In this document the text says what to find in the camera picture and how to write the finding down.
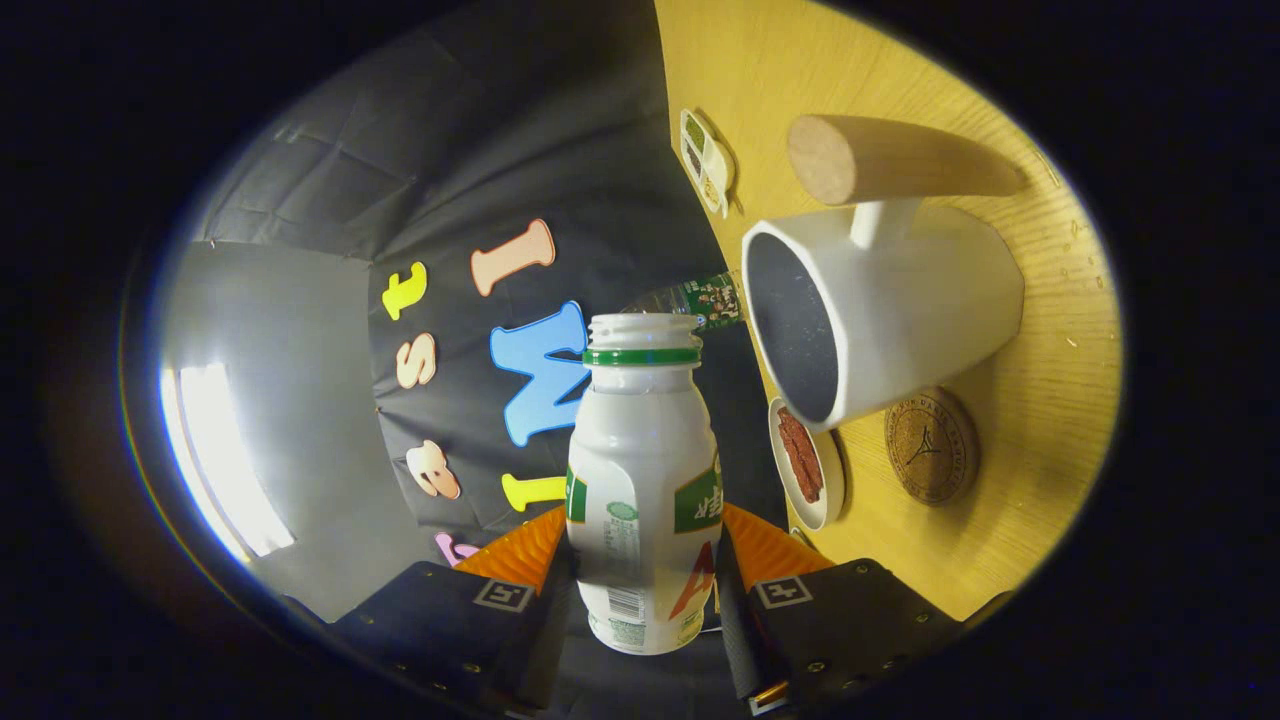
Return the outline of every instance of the water bottle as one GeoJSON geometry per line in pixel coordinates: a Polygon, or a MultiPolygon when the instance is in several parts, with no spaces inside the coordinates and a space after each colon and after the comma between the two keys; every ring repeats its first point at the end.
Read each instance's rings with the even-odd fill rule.
{"type": "Polygon", "coordinates": [[[698,331],[723,328],[745,319],[739,288],[740,270],[655,290],[622,309],[623,313],[675,313],[698,319],[698,331]]]}
{"type": "Polygon", "coordinates": [[[690,315],[591,319],[566,471],[568,542],[591,633],[631,655],[684,647],[716,578],[723,486],[710,416],[694,386],[690,315]]]}

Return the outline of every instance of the white mug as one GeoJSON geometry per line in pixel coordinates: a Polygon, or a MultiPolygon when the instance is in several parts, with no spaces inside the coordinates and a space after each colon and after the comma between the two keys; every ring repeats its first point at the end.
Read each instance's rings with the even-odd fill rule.
{"type": "Polygon", "coordinates": [[[996,231],[919,199],[762,220],[742,278],[769,375],[815,432],[980,363],[1021,322],[1023,275],[996,231]]]}

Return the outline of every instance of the wooden surface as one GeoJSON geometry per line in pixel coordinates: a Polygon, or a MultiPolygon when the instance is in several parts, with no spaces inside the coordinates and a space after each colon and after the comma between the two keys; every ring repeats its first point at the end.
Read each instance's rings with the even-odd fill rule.
{"type": "MultiPolygon", "coordinates": [[[[1015,588],[1053,548],[1110,442],[1124,338],[1088,214],[1012,120],[869,26],[800,1],[655,5],[673,151],[680,110],[689,108],[704,114],[737,160],[728,218],[708,215],[730,269],[741,266],[742,234],[756,220],[823,208],[787,160],[796,115],[867,115],[943,129],[987,145],[1027,176],[1028,187],[1011,197],[925,201],[992,224],[1027,281],[1019,336],[943,383],[978,425],[982,469],[973,487],[943,507],[911,500],[890,466],[884,416],[876,413],[840,427],[849,500],[836,523],[809,533],[829,559],[873,557],[951,616],[966,618],[1015,588]]],[[[758,346],[756,361],[763,375],[758,346]]],[[[764,386],[771,397],[777,393],[771,378],[764,386]]]]}

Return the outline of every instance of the orange gripper pad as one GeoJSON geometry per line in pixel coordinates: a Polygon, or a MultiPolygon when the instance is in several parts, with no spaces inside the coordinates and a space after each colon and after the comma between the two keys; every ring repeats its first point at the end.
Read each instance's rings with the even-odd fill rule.
{"type": "Polygon", "coordinates": [[[564,534],[564,506],[543,512],[458,562],[454,570],[543,592],[556,546],[564,534]]]}
{"type": "Polygon", "coordinates": [[[835,562],[810,550],[787,533],[774,528],[762,518],[724,503],[724,527],[733,538],[733,552],[737,555],[737,569],[742,575],[744,589],[750,589],[760,580],[804,575],[835,562]]]}

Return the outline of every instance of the green label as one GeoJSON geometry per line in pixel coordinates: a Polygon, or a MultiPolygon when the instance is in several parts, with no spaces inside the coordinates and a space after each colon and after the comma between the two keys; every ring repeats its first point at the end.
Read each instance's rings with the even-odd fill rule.
{"type": "Polygon", "coordinates": [[[703,630],[703,624],[700,623],[703,618],[699,612],[700,611],[695,610],[689,614],[689,618],[680,621],[680,632],[676,634],[677,643],[689,642],[694,635],[703,630]]]}
{"type": "Polygon", "coordinates": [[[737,299],[737,287],[728,273],[703,281],[690,281],[681,286],[685,300],[689,301],[689,314],[700,316],[705,323],[699,331],[723,328],[742,322],[742,309],[737,299]]]}
{"type": "Polygon", "coordinates": [[[719,454],[712,466],[676,491],[677,533],[713,528],[724,510],[724,488],[719,478],[719,454]]]}
{"type": "Polygon", "coordinates": [[[604,507],[609,511],[609,515],[613,515],[618,520],[635,520],[640,516],[636,509],[626,502],[611,502],[604,507]]]}
{"type": "Polygon", "coordinates": [[[613,629],[613,642],[618,644],[644,644],[644,625],[623,623],[622,620],[609,618],[609,628],[613,629]]]}
{"type": "Polygon", "coordinates": [[[570,523],[586,521],[586,483],[573,477],[573,469],[564,473],[564,514],[570,523]]]}

